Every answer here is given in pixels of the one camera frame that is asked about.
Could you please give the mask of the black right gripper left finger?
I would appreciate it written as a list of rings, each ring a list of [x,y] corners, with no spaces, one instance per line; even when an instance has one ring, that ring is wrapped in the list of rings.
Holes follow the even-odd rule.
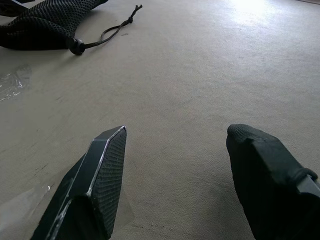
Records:
[[[127,130],[95,137],[64,175],[33,240],[108,240],[114,230],[124,171]]]

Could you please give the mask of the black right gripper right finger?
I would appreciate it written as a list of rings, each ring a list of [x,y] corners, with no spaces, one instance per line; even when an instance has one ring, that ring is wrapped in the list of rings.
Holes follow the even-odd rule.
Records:
[[[246,124],[227,129],[234,188],[257,240],[317,240],[320,182],[282,142]]]

